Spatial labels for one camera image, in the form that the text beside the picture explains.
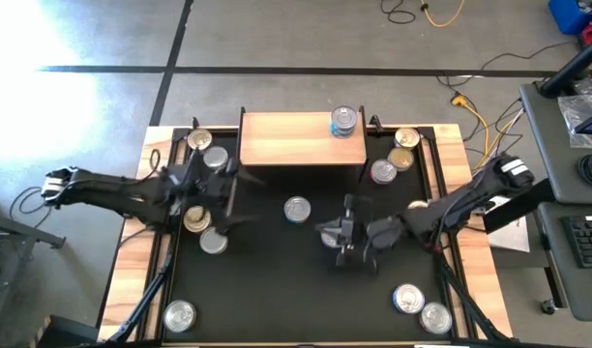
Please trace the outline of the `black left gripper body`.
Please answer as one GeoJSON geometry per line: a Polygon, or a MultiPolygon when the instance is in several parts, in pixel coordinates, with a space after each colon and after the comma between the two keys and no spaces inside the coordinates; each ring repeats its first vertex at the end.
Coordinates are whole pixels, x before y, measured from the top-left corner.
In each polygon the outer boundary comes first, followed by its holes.
{"type": "Polygon", "coordinates": [[[223,220],[231,195],[231,187],[238,173],[238,167],[229,165],[212,171],[203,191],[203,206],[210,210],[214,220],[223,220]]]}

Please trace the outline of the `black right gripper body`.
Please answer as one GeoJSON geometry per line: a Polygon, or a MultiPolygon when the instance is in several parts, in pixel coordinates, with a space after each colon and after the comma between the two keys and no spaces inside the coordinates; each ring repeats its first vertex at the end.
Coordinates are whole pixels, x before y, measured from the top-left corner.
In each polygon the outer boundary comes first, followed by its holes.
{"type": "Polygon", "coordinates": [[[403,223],[398,217],[385,217],[368,224],[355,221],[346,241],[350,245],[365,243],[369,247],[385,249],[392,247],[400,239],[402,232],[403,223]]]}

